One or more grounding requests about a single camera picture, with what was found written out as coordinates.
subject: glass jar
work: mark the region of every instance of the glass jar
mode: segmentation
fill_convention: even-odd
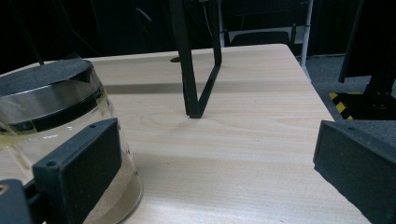
[[[0,77],[0,144],[24,173],[76,133],[115,118],[90,62],[77,59]],[[140,202],[142,183],[120,130],[122,165],[84,223],[117,223]]]

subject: yellow and black striped tape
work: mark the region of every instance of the yellow and black striped tape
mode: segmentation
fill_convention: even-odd
[[[332,98],[332,102],[335,104],[335,107],[337,108],[338,112],[340,113],[341,117],[343,117],[343,119],[353,119],[353,117],[350,115],[349,111],[347,110],[346,105],[343,102],[341,102],[338,93],[330,92],[329,96],[330,98]]]

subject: gray carpet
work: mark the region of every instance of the gray carpet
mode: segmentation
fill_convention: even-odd
[[[335,108],[329,92],[363,92],[369,77],[349,77],[345,83],[338,82],[344,56],[316,56],[306,61],[312,85],[328,108],[334,121],[354,126],[396,147],[396,121],[394,120],[343,120]],[[396,85],[393,86],[396,97]]]

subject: light wood tabletop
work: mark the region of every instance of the light wood tabletop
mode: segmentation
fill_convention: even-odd
[[[176,52],[91,59],[144,183],[124,223],[369,223],[319,173],[322,119],[332,120],[286,46],[222,49],[201,119],[186,116]],[[201,91],[211,49],[193,52]],[[0,151],[0,179],[26,181]]]

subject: black metal leg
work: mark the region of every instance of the black metal leg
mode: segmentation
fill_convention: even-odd
[[[174,32],[180,57],[181,73],[183,80],[184,103],[186,114],[192,119],[199,119],[205,111],[207,101],[216,81],[221,65],[221,46],[219,41],[219,12],[218,2],[209,1],[210,29],[212,30],[212,44],[215,57],[215,66],[206,82],[204,91],[198,101],[194,70],[192,66],[191,48],[184,18],[183,0],[170,0]]]

